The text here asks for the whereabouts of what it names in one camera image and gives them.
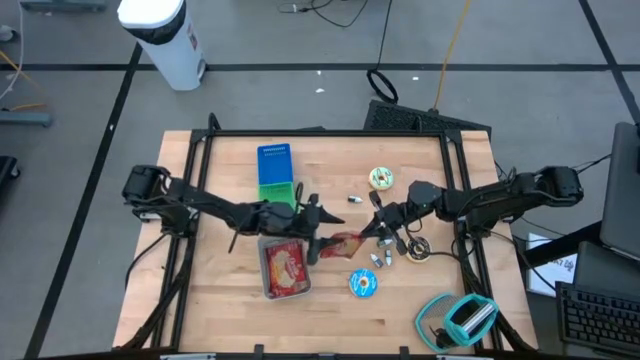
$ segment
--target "wooden tabletop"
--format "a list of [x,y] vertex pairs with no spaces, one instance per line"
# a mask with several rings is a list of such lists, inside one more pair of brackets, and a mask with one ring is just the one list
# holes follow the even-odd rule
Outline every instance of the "wooden tabletop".
[[[158,165],[173,176],[182,175],[189,136],[189,132],[165,133]],[[321,225],[321,236],[360,231],[370,221],[373,207],[368,201],[353,204],[346,199],[349,195],[368,198],[367,176],[375,167],[385,166],[395,177],[393,187],[380,192],[384,204],[405,201],[414,180],[446,187],[439,142],[433,138],[218,137],[213,141],[206,190],[234,202],[256,201],[256,148],[275,143],[291,144],[295,181],[304,183],[303,198],[318,193],[325,209],[346,221],[344,225]],[[463,146],[471,185],[497,181],[487,134],[463,132]],[[450,153],[460,188],[452,145]],[[494,230],[510,236],[507,225],[499,224]],[[432,214],[423,219],[419,234],[429,239],[435,251],[450,251],[452,224]],[[158,235],[157,222],[143,224],[136,253]],[[310,267],[309,294],[267,300],[257,237],[239,237],[233,253],[227,254],[232,236],[223,221],[206,215],[201,218],[181,351],[253,352],[255,344],[263,344],[269,353],[397,353],[400,346],[409,346],[412,354],[430,353],[414,328],[415,316],[438,294],[464,295],[455,260],[434,256],[415,264],[394,250],[392,266],[375,269],[369,254],[380,251],[369,240],[351,260],[320,259]],[[133,270],[114,345],[129,340],[157,304],[168,243],[158,246]],[[485,239],[484,247],[496,302],[522,338],[537,347],[514,247],[499,237]],[[347,282],[351,272],[361,267],[375,269],[379,279],[377,293],[366,300],[352,295]],[[172,307],[163,344],[169,343],[173,315]]]

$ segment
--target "concrete floor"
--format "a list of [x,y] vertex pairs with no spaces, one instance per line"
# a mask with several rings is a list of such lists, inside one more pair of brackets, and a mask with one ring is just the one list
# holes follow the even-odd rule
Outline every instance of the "concrete floor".
[[[349,29],[312,13],[286,15],[279,0],[188,0],[210,64],[372,63],[377,60],[386,1],[371,0]],[[103,14],[25,13],[27,64],[126,64],[133,39],[121,29],[118,1]],[[640,25],[633,0],[591,0],[619,63],[640,63]],[[346,21],[359,0],[336,2],[327,14]],[[464,1],[402,0],[393,4],[386,63],[442,61]],[[13,1],[0,3],[0,24],[18,25]],[[3,45],[13,59],[15,45]],[[577,1],[477,0],[453,62],[473,64],[605,64]],[[143,55],[142,63],[149,59]],[[8,83],[0,72],[0,87]],[[400,105],[427,110],[439,73],[385,71]],[[19,158],[23,176],[0,212],[0,358],[24,355],[124,73],[32,71],[44,88],[19,80],[2,107],[46,102],[48,129],[0,127],[0,154]],[[640,92],[640,74],[625,73]],[[316,93],[317,88],[325,89]],[[155,71],[138,71],[100,177],[42,356],[107,350],[124,294],[124,274],[140,224],[119,193],[134,164],[155,163],[162,133],[203,127],[210,111],[223,128],[362,128],[375,98],[363,71],[210,72],[198,90],[176,93]],[[503,167],[537,170],[575,165],[610,151],[613,126],[632,122],[610,72],[449,72],[440,111],[493,127]],[[585,172],[586,197],[571,209],[537,209],[535,222],[570,232],[602,213],[606,164]],[[532,231],[516,223],[519,235]],[[559,352],[553,301],[530,297],[541,348]]]

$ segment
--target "red packet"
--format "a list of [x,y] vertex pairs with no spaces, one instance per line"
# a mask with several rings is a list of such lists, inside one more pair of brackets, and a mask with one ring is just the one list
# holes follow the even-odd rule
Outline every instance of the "red packet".
[[268,247],[265,251],[271,296],[279,298],[296,295],[309,287],[300,243],[276,245]]
[[320,250],[320,258],[344,257],[351,259],[365,241],[358,233],[353,232],[336,233],[331,236],[331,239],[339,242]]

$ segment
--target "white paper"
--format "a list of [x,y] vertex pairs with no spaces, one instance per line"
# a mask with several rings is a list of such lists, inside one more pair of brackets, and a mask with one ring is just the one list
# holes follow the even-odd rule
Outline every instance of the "white paper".
[[[543,236],[536,234],[529,234],[529,240],[543,240],[547,239]],[[533,249],[536,246],[540,246],[550,242],[547,241],[536,241],[536,242],[528,242],[527,248]],[[558,260],[554,260],[552,262],[546,263],[544,265],[540,265],[536,268],[540,275],[545,278],[551,285],[555,286],[556,281],[562,281],[567,283],[573,283],[573,274],[576,269],[576,262],[578,259],[577,254],[569,255]],[[547,284],[545,284],[540,277],[533,272],[533,270],[527,270],[527,290],[541,294],[547,295],[551,297],[555,297],[556,293],[551,289]]]

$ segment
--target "trash can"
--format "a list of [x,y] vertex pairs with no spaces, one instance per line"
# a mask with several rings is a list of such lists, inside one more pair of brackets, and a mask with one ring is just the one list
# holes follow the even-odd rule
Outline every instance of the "trash can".
[[118,19],[174,90],[200,86],[206,62],[185,0],[122,0]]

